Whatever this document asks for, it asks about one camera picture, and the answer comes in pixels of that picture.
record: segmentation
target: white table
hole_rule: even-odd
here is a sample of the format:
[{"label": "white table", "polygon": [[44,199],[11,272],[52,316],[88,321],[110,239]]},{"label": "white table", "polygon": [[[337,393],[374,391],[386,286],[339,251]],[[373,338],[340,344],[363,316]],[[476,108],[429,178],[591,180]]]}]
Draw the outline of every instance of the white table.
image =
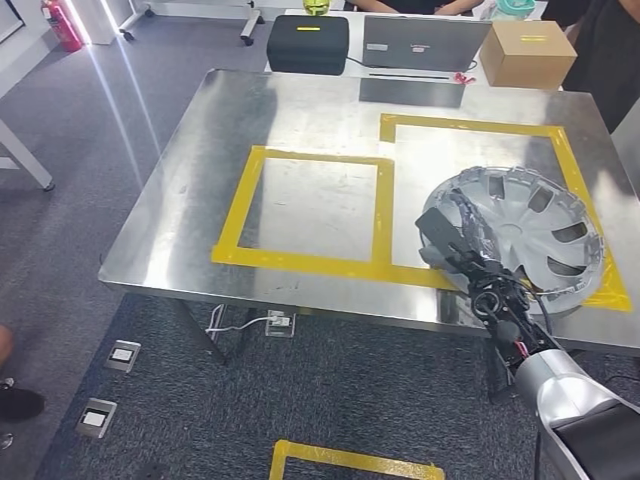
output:
[{"label": "white table", "polygon": [[[537,2],[536,9],[529,17],[530,20],[538,20],[542,15],[546,6],[546,2]],[[449,20],[479,20],[482,10],[486,8],[483,4],[476,7],[473,10],[473,17],[447,17]],[[288,9],[285,15],[306,15],[303,9]],[[365,36],[365,17],[368,15],[376,15],[383,17],[405,17],[405,18],[442,18],[436,15],[405,15],[395,13],[370,13],[370,12],[345,12],[342,10],[330,10],[327,15],[331,17],[343,17],[349,22],[349,56],[358,61],[362,61],[362,44]],[[476,53],[474,57],[477,65],[469,71],[465,73],[467,77],[473,77],[475,80],[473,85],[488,85],[487,76],[485,75],[485,70],[480,62],[479,54]],[[270,71],[267,63],[266,71]],[[410,81],[427,81],[427,82],[440,82],[440,83],[455,83],[455,73],[451,72],[440,72],[433,70],[410,70],[399,68],[370,68],[360,65],[358,63],[346,60],[344,67],[344,72],[342,76],[344,77],[358,77],[365,78],[374,74],[377,78],[402,78],[402,80]],[[423,78],[423,77],[447,77],[447,79],[435,79],[435,78]]]}]

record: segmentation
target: shoe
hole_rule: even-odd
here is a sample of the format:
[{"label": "shoe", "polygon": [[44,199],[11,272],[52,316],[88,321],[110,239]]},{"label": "shoe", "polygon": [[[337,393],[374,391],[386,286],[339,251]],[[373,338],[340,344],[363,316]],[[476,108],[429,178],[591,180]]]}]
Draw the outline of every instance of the shoe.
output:
[{"label": "shoe", "polygon": [[0,389],[0,420],[21,422],[37,417],[45,410],[45,397],[21,388]]}]

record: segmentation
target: gray laptop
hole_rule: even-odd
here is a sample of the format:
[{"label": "gray laptop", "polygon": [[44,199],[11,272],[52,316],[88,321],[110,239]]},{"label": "gray laptop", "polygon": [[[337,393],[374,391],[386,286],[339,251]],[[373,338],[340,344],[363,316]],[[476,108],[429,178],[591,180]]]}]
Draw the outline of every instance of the gray laptop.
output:
[{"label": "gray laptop", "polygon": [[365,17],[362,63],[368,67],[465,72],[491,22],[446,18]]}]

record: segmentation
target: gray carpet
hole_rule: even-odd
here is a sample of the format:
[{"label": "gray carpet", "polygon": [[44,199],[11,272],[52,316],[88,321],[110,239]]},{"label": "gray carpet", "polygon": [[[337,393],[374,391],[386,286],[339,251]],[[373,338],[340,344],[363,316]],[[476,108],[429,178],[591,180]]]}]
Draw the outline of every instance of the gray carpet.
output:
[{"label": "gray carpet", "polygon": [[[210,310],[194,310],[204,328]],[[131,373],[103,367],[116,339],[143,345]],[[158,464],[167,480],[266,479],[278,439],[432,462],[448,479],[532,475],[534,421],[518,400],[488,401],[482,339],[300,317],[293,339],[265,337],[261,324],[220,342],[226,367],[194,349],[162,301],[125,296],[37,478],[137,479]],[[599,379],[638,375],[630,359],[580,363]],[[638,385],[611,387],[640,400]],[[118,404],[101,440],[74,431],[92,396]],[[290,460],[285,478],[392,477]]]},{"label": "gray carpet", "polygon": [[11,427],[0,478],[32,478],[46,452],[121,300],[97,282],[100,255],[205,73],[263,70],[270,25],[251,48],[242,25],[142,19],[134,43],[52,52],[0,99],[0,117],[57,183],[47,194],[0,171],[0,323],[16,336],[2,374],[48,399],[45,414]]}]

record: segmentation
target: robotic arm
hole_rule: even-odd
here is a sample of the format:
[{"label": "robotic arm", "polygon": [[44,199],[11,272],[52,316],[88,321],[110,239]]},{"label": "robotic arm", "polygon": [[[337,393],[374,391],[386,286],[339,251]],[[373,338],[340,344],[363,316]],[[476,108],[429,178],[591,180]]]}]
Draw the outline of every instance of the robotic arm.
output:
[{"label": "robotic arm", "polygon": [[[468,199],[454,201],[463,235],[437,208],[416,225],[448,270],[469,280],[472,312],[535,412],[542,444],[555,467],[567,480],[640,479],[640,408],[592,379],[547,333],[544,304],[495,257],[481,255],[491,249],[491,229]],[[528,313],[528,292],[540,303],[546,330]]]}]

